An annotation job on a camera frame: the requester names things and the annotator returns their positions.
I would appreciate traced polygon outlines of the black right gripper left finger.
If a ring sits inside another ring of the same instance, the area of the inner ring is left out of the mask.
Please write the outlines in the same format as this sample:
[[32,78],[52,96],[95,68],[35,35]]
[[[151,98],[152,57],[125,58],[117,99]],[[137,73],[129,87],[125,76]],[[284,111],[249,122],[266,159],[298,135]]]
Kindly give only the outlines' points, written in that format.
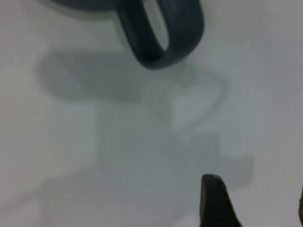
[[199,206],[201,227],[241,227],[226,185],[218,175],[205,174],[201,179]]

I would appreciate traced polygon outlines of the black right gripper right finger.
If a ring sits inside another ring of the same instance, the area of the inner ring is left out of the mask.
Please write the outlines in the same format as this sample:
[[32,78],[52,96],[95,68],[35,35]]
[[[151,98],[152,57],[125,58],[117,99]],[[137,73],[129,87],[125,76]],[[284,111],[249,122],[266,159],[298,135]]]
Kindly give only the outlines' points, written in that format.
[[301,197],[299,199],[298,216],[299,216],[301,226],[303,227],[303,189],[301,192]]

